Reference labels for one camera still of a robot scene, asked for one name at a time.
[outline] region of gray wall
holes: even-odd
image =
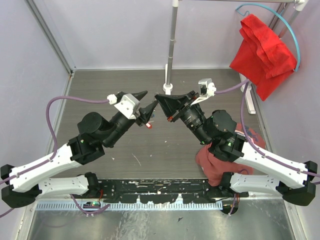
[[[314,161],[320,166],[319,16],[319,1],[310,0],[292,25],[301,48],[301,67],[260,104],[273,151],[297,162]],[[296,55],[291,35],[286,34],[283,40]],[[319,239],[319,205],[317,188],[312,203],[298,208],[310,240]]]
[[[78,69],[164,68],[172,0],[36,0]],[[179,2],[174,68],[224,68],[242,37],[241,2]],[[275,8],[277,4],[266,3]],[[269,22],[256,6],[245,10]]]
[[[20,166],[46,153],[45,107],[64,92],[68,74],[25,1],[1,1],[0,33],[0,166]],[[55,104],[51,119],[57,111]],[[0,214],[8,209],[0,200]],[[23,212],[15,209],[0,219],[0,239],[15,236]]]

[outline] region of light blue plastic hanger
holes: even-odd
[[[242,16],[246,16],[247,14],[249,15],[250,12],[249,11],[246,11],[244,14],[241,13],[239,11],[240,8],[242,8],[243,6],[249,6],[249,5],[253,5],[253,6],[258,6],[258,7],[261,7],[261,8],[264,8],[264,9],[267,9],[269,10],[270,12],[272,12],[274,15],[276,15],[285,25],[286,27],[288,28],[288,30],[290,31],[291,35],[292,35],[292,38],[293,38],[293,41],[294,41],[294,44],[295,44],[295,48],[296,48],[296,56],[297,56],[297,63],[296,63],[296,67],[295,67],[295,72],[298,71],[298,68],[299,68],[299,65],[300,65],[300,61],[301,61],[301,57],[300,57],[300,48],[299,48],[299,44],[298,44],[298,40],[296,38],[296,35],[294,33],[294,31],[292,30],[291,26],[289,25],[289,23],[279,14],[277,13],[275,10],[273,10],[272,8],[266,6],[266,5],[262,5],[262,4],[259,4],[259,3],[245,3],[245,4],[242,4],[240,5],[236,11],[242,15]]]

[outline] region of red cloth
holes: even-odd
[[[265,148],[265,141],[262,139],[262,137],[256,133],[252,128],[245,127],[249,137],[253,139],[253,142],[258,145],[261,148]],[[242,132],[242,126],[240,123],[236,125],[236,130],[239,132]],[[225,172],[233,172],[233,173],[239,173],[241,170],[245,169],[246,171],[241,172],[242,174],[249,174],[252,175],[254,172],[254,169],[252,167],[238,164],[235,162],[228,162],[228,161],[221,161],[214,157],[212,153],[208,151],[208,148],[210,148],[211,144],[204,146],[200,149],[200,151],[195,156],[195,162],[199,164],[205,176],[209,180],[209,184],[211,186],[218,186],[220,184],[221,178],[223,173]]]
[[[264,101],[296,68],[297,60],[279,37],[256,16],[241,21],[243,42],[230,68],[256,85]]]

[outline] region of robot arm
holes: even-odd
[[[105,154],[104,148],[113,148],[121,136],[134,124],[151,127],[149,120],[157,101],[145,108],[139,108],[141,100],[148,92],[126,94],[119,92],[109,95],[109,103],[119,112],[110,121],[97,112],[90,112],[77,124],[79,135],[70,139],[57,151],[29,164],[14,167],[4,165],[0,169],[1,178],[14,177],[1,190],[2,200],[10,207],[19,208],[31,204],[36,198],[61,194],[95,195],[99,183],[94,173],[86,173],[74,178],[50,178],[65,170],[88,164]]]
[[[211,79],[203,79],[199,86],[201,95],[194,91],[185,95],[155,95],[167,120],[175,122],[181,119],[201,145],[211,144],[208,151],[219,160],[244,164],[268,174],[249,176],[225,172],[220,186],[233,193],[253,191],[281,194],[290,203],[307,206],[315,197],[316,186],[311,183],[313,177],[302,172],[317,173],[317,164],[312,161],[294,162],[257,146],[267,156],[300,171],[262,156],[250,146],[245,136],[235,132],[237,123],[225,110],[215,110],[209,118],[204,116],[199,102],[214,95],[214,85]]]

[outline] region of white stand foot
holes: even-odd
[[[239,73],[240,75],[240,79],[241,79],[241,82],[243,82],[244,80],[246,80],[247,78],[242,75],[241,73]],[[248,86],[247,90],[246,90],[246,93],[245,93],[245,102],[246,102],[246,106],[248,108],[248,112],[249,114],[256,114],[256,110],[255,110],[255,106],[254,106],[254,102],[252,100],[252,96],[251,96],[251,85]],[[245,90],[245,87],[242,86],[241,87],[241,91],[243,92]]]
[[[174,88],[174,86],[172,85],[172,83],[170,83],[170,85],[167,85],[167,73],[168,73],[168,64],[165,65],[165,73],[164,73],[164,84],[163,84],[163,91],[165,92],[166,95],[171,95],[172,89]]]

